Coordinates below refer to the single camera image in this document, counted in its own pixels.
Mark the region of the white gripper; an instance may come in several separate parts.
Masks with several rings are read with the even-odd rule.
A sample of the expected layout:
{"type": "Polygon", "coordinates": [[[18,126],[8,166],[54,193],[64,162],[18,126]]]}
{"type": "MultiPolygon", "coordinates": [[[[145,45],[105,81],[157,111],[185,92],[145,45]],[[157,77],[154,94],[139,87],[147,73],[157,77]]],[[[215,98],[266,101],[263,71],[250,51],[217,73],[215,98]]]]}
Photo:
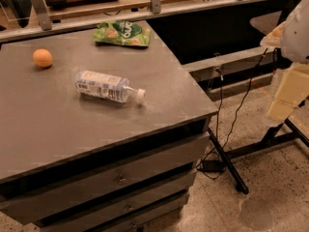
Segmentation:
{"type": "Polygon", "coordinates": [[[298,62],[285,70],[278,69],[271,82],[267,117],[284,122],[309,96],[309,0],[301,0],[285,22],[262,38],[260,45],[281,47],[285,58],[298,62]]]}

